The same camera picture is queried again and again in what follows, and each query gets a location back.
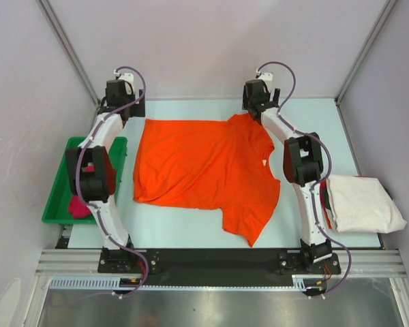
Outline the orange t shirt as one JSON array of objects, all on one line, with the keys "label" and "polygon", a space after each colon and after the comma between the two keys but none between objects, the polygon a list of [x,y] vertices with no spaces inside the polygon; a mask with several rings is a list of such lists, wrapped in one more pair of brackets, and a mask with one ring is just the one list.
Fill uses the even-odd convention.
[{"label": "orange t shirt", "polygon": [[252,247],[278,205],[275,145],[248,114],[226,121],[147,119],[134,166],[134,201],[217,210],[222,229]]}]

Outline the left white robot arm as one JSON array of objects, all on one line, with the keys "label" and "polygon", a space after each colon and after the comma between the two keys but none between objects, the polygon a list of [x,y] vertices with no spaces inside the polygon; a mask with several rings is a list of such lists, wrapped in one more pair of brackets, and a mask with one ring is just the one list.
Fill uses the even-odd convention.
[{"label": "left white robot arm", "polygon": [[118,172],[113,168],[109,150],[134,116],[145,116],[145,90],[136,89],[133,74],[116,73],[114,79],[106,82],[105,97],[89,135],[65,152],[71,192],[95,218],[104,237],[102,251],[117,251],[112,262],[125,273],[136,267],[137,256],[117,209]]}]

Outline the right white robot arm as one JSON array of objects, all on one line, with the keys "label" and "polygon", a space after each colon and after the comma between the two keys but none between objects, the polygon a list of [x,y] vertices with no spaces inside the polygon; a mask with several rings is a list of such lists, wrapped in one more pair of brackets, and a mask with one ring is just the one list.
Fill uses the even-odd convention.
[{"label": "right white robot arm", "polygon": [[308,273],[317,273],[333,255],[331,241],[322,233],[320,221],[324,165],[319,137],[293,126],[271,101],[267,84],[260,78],[244,84],[243,109],[284,146],[283,173],[294,188],[301,216],[301,266]]}]

